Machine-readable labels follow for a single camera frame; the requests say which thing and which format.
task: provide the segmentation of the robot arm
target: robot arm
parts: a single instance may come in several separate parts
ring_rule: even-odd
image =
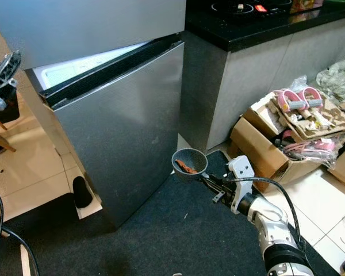
[[[246,156],[231,160],[228,168],[235,178],[254,177]],[[229,187],[225,186],[224,179],[212,179],[209,175],[203,175],[203,179],[211,189],[219,191],[214,202],[229,194],[229,198],[233,199],[226,198],[225,201],[231,201],[231,211],[247,216],[248,221],[256,226],[267,276],[314,276],[304,253],[298,249],[290,233],[286,212],[265,198],[253,195],[252,181],[238,181],[235,187]]]

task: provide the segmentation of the refrigerator door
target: refrigerator door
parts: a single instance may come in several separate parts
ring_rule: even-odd
[[[0,31],[23,69],[184,30],[186,0],[0,0]]]
[[[180,41],[142,65],[131,70],[125,67],[125,73],[117,78],[70,101],[66,99],[65,104],[60,100],[53,105],[116,227],[143,204],[172,170],[182,67]],[[71,86],[65,84],[65,91],[72,91]]]

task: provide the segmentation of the refrigerator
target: refrigerator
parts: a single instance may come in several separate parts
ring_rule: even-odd
[[[172,171],[184,18],[185,0],[0,0],[2,35],[115,227]]]

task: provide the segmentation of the white tile floor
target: white tile floor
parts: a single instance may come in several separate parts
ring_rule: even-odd
[[[41,128],[8,138],[17,152],[0,155],[0,194],[5,204],[5,220],[18,216],[72,190],[72,180],[82,175],[70,154],[59,157]],[[178,149],[190,147],[179,136]],[[214,150],[226,152],[227,144]],[[301,233],[337,271],[345,260],[341,241],[345,230],[345,186],[324,169],[285,186],[296,206]],[[266,198],[284,208],[289,207],[282,194],[273,190]],[[94,198],[90,209],[78,210],[80,218],[101,206]]]
[[[71,154],[58,155],[42,128],[7,140],[17,151],[0,154],[0,196],[5,221],[72,192],[72,180],[82,173]],[[77,212],[82,219],[101,209],[94,197],[88,207]]]

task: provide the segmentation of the floor mat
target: floor mat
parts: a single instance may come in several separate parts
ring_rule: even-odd
[[[225,173],[222,152],[208,161],[208,172]],[[103,210],[79,221],[72,194],[6,225],[32,247],[41,275],[266,275],[255,227],[213,196],[200,182],[170,175],[115,232]],[[310,245],[307,256],[318,276],[338,275]],[[0,275],[22,275],[13,238],[2,240]]]

